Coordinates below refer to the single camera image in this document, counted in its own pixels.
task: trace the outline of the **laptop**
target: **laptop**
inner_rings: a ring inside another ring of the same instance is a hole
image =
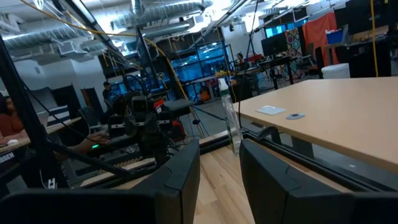
[[[37,117],[39,118],[39,121],[43,126],[46,128],[47,123],[49,121],[49,112],[47,111],[41,111],[37,113]]]

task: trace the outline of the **cable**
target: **cable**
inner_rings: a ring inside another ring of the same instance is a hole
[[[377,67],[377,55],[376,55],[376,25],[374,21],[374,6],[373,0],[371,0],[371,12],[372,12],[372,39],[373,39],[373,57],[374,57],[374,68],[376,70],[376,78],[379,77],[379,68]]]
[[[47,189],[47,188],[45,187],[45,185],[44,185],[44,182],[43,182],[42,170],[39,169],[39,172],[40,172],[40,181],[41,181],[41,183],[42,183],[44,189]]]
[[[257,12],[258,5],[259,5],[259,0],[256,1],[256,8],[254,10],[253,23],[251,24],[251,31],[250,31],[250,35],[249,35],[248,51],[246,53],[246,60],[249,57],[250,43],[252,42],[252,38],[253,38],[254,21],[256,21],[256,12]],[[239,92],[239,103],[238,103],[239,126],[241,128],[242,128],[242,122],[241,122],[241,101],[242,100],[241,99],[242,99],[243,84],[244,84],[244,80],[245,80],[245,76],[246,76],[247,70],[248,70],[248,67],[246,66],[246,63],[245,63],[245,65],[244,65],[244,75],[243,75],[243,79],[242,79],[241,90]]]
[[[43,11],[43,10],[40,10],[40,9],[36,8],[36,7],[33,6],[32,4],[29,4],[28,2],[26,2],[25,0],[20,0],[20,1],[23,2],[24,4],[26,4],[27,6],[31,7],[32,9],[35,9],[36,11],[39,11],[39,12],[41,12],[41,13],[43,13],[43,14],[45,14],[45,15],[47,15],[47,16],[49,16],[49,17],[51,17],[51,18],[53,18],[53,19],[55,19],[55,20],[57,20],[57,21],[60,21],[60,22],[62,22],[62,23],[64,23],[64,24],[68,24],[68,25],[70,25],[70,26],[72,26],[72,27],[74,27],[74,28],[77,28],[77,29],[81,29],[81,30],[85,30],[85,31],[88,31],[88,32],[92,32],[92,33],[94,33],[94,34],[115,35],[115,36],[127,36],[127,37],[137,37],[137,35],[135,35],[135,34],[110,34],[110,33],[101,32],[101,31],[98,31],[98,30],[91,30],[91,29],[87,29],[87,28],[80,27],[80,26],[76,26],[76,25],[74,25],[74,24],[72,24],[72,23],[70,23],[70,22],[67,22],[67,21],[64,21],[64,20],[62,20],[62,19],[59,19],[59,18],[57,18],[57,17],[55,17],[55,16],[53,16],[53,15],[51,15],[51,14],[49,14],[49,13]],[[176,79],[176,81],[177,81],[178,87],[180,87],[181,92],[182,92],[183,95],[184,95],[184,98],[185,98],[186,100],[188,100],[188,97],[187,97],[187,95],[185,94],[184,89],[183,89],[183,87],[182,87],[182,85],[181,85],[180,79],[178,78],[177,74],[175,73],[175,70],[173,69],[173,66],[172,66],[170,60],[167,58],[166,54],[163,52],[162,49],[160,49],[158,46],[156,46],[156,44],[155,44],[153,41],[151,41],[151,40],[149,40],[149,39],[147,39],[147,38],[145,38],[145,37],[143,37],[143,38],[144,38],[144,40],[145,40],[146,42],[148,42],[148,43],[150,43],[152,46],[154,46],[154,47],[166,58],[166,61],[167,61],[168,65],[169,65],[169,67],[170,67],[170,70],[172,71],[172,74],[173,74],[173,76],[175,77],[175,79]],[[192,107],[191,107],[191,106],[190,106],[190,111],[191,111],[191,114],[193,115],[193,110],[192,110]]]
[[[187,114],[187,115],[188,115],[189,124],[190,124],[190,126],[191,126],[191,132],[192,132],[192,136],[194,136],[194,135],[193,135],[192,122],[191,122],[191,119],[189,118],[189,114]]]

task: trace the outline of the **metal pole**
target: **metal pole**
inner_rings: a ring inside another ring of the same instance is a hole
[[[41,125],[35,109],[30,102],[17,70],[12,62],[7,48],[1,38],[0,40],[0,76],[7,88],[8,93],[14,103],[18,116],[31,141],[31,146],[36,151],[36,156],[40,161],[40,171],[44,177],[44,182],[55,178],[58,187],[69,188],[58,162],[55,160],[54,153],[47,145],[47,132]]]
[[[156,87],[156,88],[159,88],[159,82],[158,82],[158,80],[157,80],[156,70],[155,70],[154,64],[153,64],[153,62],[152,62],[152,58],[150,57],[150,53],[149,53],[149,51],[148,51],[148,46],[147,46],[147,44],[146,44],[146,42],[145,42],[145,40],[144,40],[144,38],[143,38],[143,36],[142,36],[142,34],[141,34],[140,28],[137,28],[137,35],[138,35],[138,38],[139,38],[140,41],[141,41],[141,44],[144,46],[144,55],[147,56],[146,59],[149,61],[149,67],[150,67],[150,71],[152,72],[152,78],[153,78],[154,81],[155,81],[155,87]]]

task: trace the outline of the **man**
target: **man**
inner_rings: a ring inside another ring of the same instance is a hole
[[[102,92],[102,95],[104,96],[104,101],[106,103],[106,106],[108,106],[108,109],[111,108],[111,102],[110,102],[110,97],[112,95],[112,91],[111,91],[111,84],[109,84],[108,82],[104,82],[104,91]]]

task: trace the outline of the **colorful tapestry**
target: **colorful tapestry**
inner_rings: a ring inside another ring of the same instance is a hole
[[[297,28],[291,30],[285,30],[285,36],[287,41],[286,54],[288,54],[291,57],[296,57],[296,56],[302,57],[303,53],[300,44],[299,30]],[[297,68],[298,63],[299,62],[297,60],[292,61],[290,63],[293,79],[301,78],[301,76],[303,75],[303,71]],[[282,74],[286,79],[289,79],[289,73],[286,65],[281,65],[277,69],[279,74]]]

